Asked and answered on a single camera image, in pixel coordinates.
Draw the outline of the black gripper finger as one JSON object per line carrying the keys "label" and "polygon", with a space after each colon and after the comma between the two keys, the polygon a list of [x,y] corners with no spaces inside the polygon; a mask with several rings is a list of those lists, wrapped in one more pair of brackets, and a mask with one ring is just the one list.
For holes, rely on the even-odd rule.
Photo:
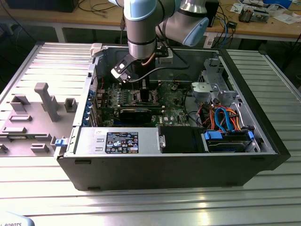
{"label": "black gripper finger", "polygon": [[142,80],[140,84],[140,96],[141,100],[143,102],[149,101],[149,81],[148,80]]}

